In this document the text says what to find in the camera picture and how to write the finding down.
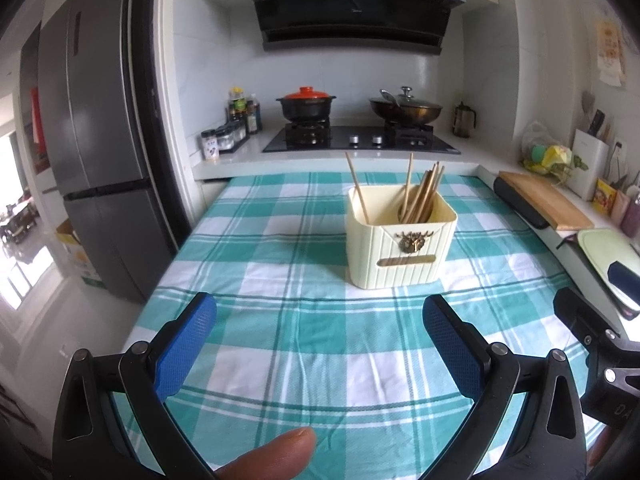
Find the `metal bolt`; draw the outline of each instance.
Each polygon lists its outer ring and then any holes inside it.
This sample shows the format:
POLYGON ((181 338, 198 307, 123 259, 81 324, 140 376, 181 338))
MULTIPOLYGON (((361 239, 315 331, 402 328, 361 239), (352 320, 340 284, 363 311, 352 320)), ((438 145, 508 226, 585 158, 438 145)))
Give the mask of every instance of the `metal bolt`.
POLYGON ((554 348, 551 351, 551 355, 556 361, 560 361, 560 362, 566 361, 566 354, 562 350, 558 350, 557 348, 554 348))
POLYGON ((507 355, 509 349, 503 343, 494 343, 491 345, 491 351, 496 355, 507 355))
POLYGON ((137 341, 131 345, 131 353, 135 355, 142 355, 149 348, 149 343, 146 341, 137 341))
POLYGON ((74 352, 73 360, 84 361, 88 355, 89 355, 89 351, 86 348, 81 348, 74 352))

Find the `tablecloth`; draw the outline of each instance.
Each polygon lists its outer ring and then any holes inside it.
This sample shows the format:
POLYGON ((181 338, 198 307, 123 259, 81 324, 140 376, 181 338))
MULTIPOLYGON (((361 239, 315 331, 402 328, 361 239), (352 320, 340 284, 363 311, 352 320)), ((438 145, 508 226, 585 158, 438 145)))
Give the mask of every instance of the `tablecloth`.
MULTIPOLYGON (((405 175, 359 173, 366 184, 405 175)), ((415 173, 413 181, 419 182, 415 173)), ((422 325, 424 298, 442 294, 489 342, 513 352, 568 355, 578 392, 586 352, 553 314, 568 275, 536 234, 475 177, 446 175, 440 193, 458 226, 440 279, 361 290, 345 252, 348 173, 234 178, 188 238, 129 342, 150 340, 198 291, 218 322, 167 406, 211 466, 278 434, 312 426, 318 448, 300 478, 415 478, 472 402, 462 397, 422 325)), ((481 468, 495 463, 523 395, 514 397, 481 468)), ((154 464, 122 397, 143 463, 154 464)), ((586 418, 588 441, 600 425, 586 418)))

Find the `human thumb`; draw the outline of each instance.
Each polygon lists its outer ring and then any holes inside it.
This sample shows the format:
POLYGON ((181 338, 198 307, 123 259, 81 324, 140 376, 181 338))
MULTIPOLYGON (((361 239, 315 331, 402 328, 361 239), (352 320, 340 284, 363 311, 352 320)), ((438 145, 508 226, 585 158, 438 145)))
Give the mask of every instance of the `human thumb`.
POLYGON ((291 480, 309 464, 316 450, 311 428, 287 431, 216 471, 221 480, 291 480))

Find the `range hood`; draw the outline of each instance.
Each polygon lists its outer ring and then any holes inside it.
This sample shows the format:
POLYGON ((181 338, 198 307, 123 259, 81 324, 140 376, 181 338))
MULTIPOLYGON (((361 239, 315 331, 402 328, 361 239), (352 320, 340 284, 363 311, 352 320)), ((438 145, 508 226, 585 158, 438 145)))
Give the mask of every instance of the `range hood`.
POLYGON ((253 0, 265 50, 376 46, 440 54, 466 0, 253 0))

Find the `metal kettle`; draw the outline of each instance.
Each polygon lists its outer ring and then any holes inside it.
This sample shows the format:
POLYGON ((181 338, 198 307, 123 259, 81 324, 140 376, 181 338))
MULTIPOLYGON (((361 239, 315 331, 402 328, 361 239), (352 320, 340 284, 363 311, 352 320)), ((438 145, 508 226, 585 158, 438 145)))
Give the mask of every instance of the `metal kettle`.
POLYGON ((476 111, 460 102, 453 111, 453 134, 463 139, 471 135, 471 130, 476 127, 476 111))

